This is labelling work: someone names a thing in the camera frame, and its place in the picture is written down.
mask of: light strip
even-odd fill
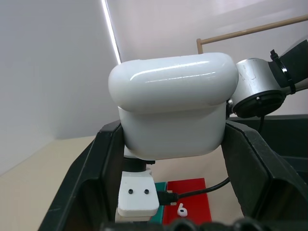
[[[169,69],[174,69],[174,68],[178,68],[178,67],[185,67],[185,66],[194,66],[194,65],[199,65],[199,64],[206,64],[209,61],[201,61],[201,62],[195,62],[195,63],[189,63],[189,64],[179,64],[179,65],[174,65],[174,66],[167,66],[167,67],[161,67],[161,68],[157,68],[157,69],[152,69],[152,70],[146,70],[146,71],[140,71],[136,74],[134,74],[130,80],[132,80],[134,77],[141,75],[141,74],[145,74],[145,73],[150,73],[150,72],[154,72],[154,71],[163,71],[163,70],[169,70]]]
[[[112,46],[113,46],[115,54],[116,54],[115,57],[116,57],[117,63],[121,64],[120,54],[119,54],[119,51],[118,51],[117,46],[116,46],[115,34],[114,34],[113,29],[112,29],[111,20],[110,20],[108,8],[107,8],[106,0],[102,0],[102,6],[103,6],[104,15],[105,15],[108,30],[109,30],[109,35],[110,35],[110,38],[111,38],[111,43],[112,43]]]

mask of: red mat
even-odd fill
[[[200,189],[205,189],[205,180],[203,178],[170,181],[167,183],[167,190],[171,190],[174,193],[187,193]],[[163,224],[170,224],[173,220],[180,218],[177,214],[180,203],[183,203],[183,207],[187,209],[188,215],[186,218],[192,220],[195,224],[201,225],[202,223],[212,221],[207,194],[204,193],[182,198],[177,202],[176,206],[165,206]]]

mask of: beige floor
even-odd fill
[[[0,176],[0,230],[39,228],[65,174],[93,137],[54,141]],[[204,177],[207,187],[227,177],[221,149],[198,157],[157,161],[155,182]],[[231,223],[243,217],[231,184],[208,194],[212,219]]]

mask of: cable connector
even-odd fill
[[[172,191],[157,191],[159,205],[176,205],[178,194]]]

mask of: white wall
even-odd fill
[[[115,65],[101,0],[0,1],[0,174],[117,120]]]
[[[308,13],[307,0],[108,0],[122,61],[197,54],[206,39]],[[308,22],[203,46],[235,62],[270,60],[307,37]],[[307,114],[308,91],[289,96],[274,114]]]

